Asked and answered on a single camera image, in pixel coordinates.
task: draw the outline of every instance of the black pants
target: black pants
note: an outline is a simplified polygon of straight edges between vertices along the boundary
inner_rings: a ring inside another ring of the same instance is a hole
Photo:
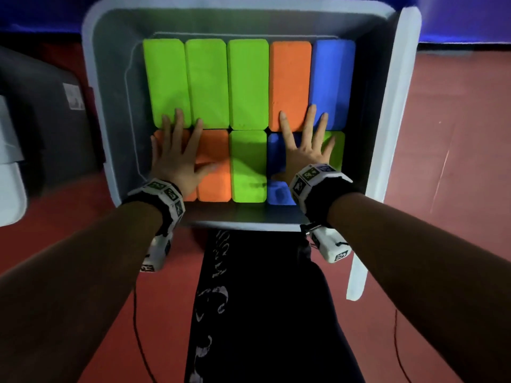
[[[185,382],[363,382],[303,233],[211,230]]]

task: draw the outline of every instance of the black cable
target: black cable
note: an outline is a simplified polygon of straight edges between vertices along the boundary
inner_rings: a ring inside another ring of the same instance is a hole
[[[395,318],[394,318],[394,348],[395,348],[395,355],[398,357],[398,363],[401,367],[401,371],[405,374],[406,380],[408,380],[408,383],[412,383],[408,375],[406,374],[405,369],[403,368],[403,365],[401,364],[401,358],[399,357],[399,350],[398,350],[398,310],[395,310]]]
[[[156,381],[156,378],[154,377],[153,373],[151,372],[149,364],[147,363],[147,359],[146,359],[146,356],[144,354],[144,350],[142,349],[142,343],[140,342],[140,336],[138,336],[138,329],[137,329],[137,284],[135,284],[135,286],[133,287],[133,329],[135,330],[135,337],[137,338],[138,349],[140,351],[140,355],[142,356],[142,360],[144,361],[144,366],[146,367],[146,371],[149,374],[149,377],[151,378],[151,381],[153,383],[158,383]]]

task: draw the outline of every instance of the wrist strap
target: wrist strap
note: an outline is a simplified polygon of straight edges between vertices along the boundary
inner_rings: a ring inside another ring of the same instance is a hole
[[[181,220],[185,208],[183,196],[179,188],[159,179],[152,179],[140,188],[128,193],[123,204],[144,202],[156,207],[162,213],[162,226],[156,236],[167,236]]]
[[[344,173],[328,164],[310,164],[298,172],[289,186],[291,196],[311,222],[330,227],[328,210],[347,193],[361,192]]]

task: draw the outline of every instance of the gray plastic bin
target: gray plastic bin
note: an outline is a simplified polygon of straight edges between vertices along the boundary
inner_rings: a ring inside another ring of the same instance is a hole
[[[343,171],[383,201],[413,70],[421,15],[365,0],[100,0],[82,35],[116,205],[147,178],[154,131],[144,67],[145,38],[216,37],[357,43]],[[183,222],[219,228],[297,231],[297,207],[267,204],[187,205]],[[355,256],[348,298],[364,288],[367,269]]]

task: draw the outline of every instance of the orange foam block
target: orange foam block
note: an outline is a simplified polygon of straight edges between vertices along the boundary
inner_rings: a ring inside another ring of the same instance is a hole
[[[216,163],[218,168],[208,174],[197,188],[202,202],[228,202],[230,185],[229,133],[227,130],[203,130],[197,149],[196,164]]]
[[[312,46],[309,42],[273,42],[270,46],[270,130],[280,132],[284,111],[292,132],[301,132],[309,102]]]
[[[158,143],[158,147],[160,148],[160,150],[162,150],[162,145],[163,145],[163,130],[158,129],[157,131],[154,132],[153,135],[156,138],[156,141]],[[184,152],[184,149],[188,145],[188,140],[189,139],[190,139],[190,131],[187,130],[187,129],[183,129],[183,138],[182,138],[182,142],[181,142],[181,149],[182,149],[183,152]],[[183,200],[185,202],[194,202],[196,199],[197,199],[197,190],[195,190],[192,193],[190,193]]]

